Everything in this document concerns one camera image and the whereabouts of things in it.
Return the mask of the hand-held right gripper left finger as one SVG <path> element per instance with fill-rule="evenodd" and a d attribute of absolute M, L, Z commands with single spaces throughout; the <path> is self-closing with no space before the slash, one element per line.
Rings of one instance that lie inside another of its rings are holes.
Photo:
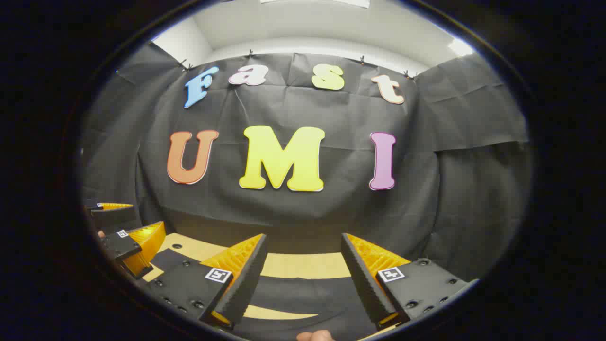
<path fill-rule="evenodd" d="M 266 241 L 259 234 L 204 261 L 183 261 L 149 281 L 146 291 L 188 320 L 232 329 L 257 287 Z"/>

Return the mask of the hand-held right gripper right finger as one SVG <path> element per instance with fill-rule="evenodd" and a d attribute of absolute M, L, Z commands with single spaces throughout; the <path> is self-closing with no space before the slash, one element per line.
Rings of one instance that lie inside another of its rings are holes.
<path fill-rule="evenodd" d="M 380 331 L 433 313 L 475 285 L 430 259 L 407 260 L 348 233 L 340 239 L 358 296 Z"/>

